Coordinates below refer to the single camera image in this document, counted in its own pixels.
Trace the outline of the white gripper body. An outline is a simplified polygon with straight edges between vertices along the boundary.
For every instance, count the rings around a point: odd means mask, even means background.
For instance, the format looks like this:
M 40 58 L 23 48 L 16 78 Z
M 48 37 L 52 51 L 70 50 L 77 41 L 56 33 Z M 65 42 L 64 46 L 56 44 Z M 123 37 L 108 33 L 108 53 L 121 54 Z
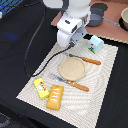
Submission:
M 89 23 L 89 16 L 74 18 L 64 13 L 57 23 L 57 42 L 60 46 L 66 47 L 69 43 L 77 45 L 86 35 L 85 26 Z

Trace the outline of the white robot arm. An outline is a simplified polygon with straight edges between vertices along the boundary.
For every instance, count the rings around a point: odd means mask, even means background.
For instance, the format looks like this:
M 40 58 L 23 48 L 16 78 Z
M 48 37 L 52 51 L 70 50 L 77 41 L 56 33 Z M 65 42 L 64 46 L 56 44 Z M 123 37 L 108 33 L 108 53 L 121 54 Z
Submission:
M 70 42 L 78 44 L 86 35 L 85 26 L 90 21 L 91 0 L 42 0 L 50 9 L 61 10 L 62 17 L 57 23 L 57 42 L 66 47 Z

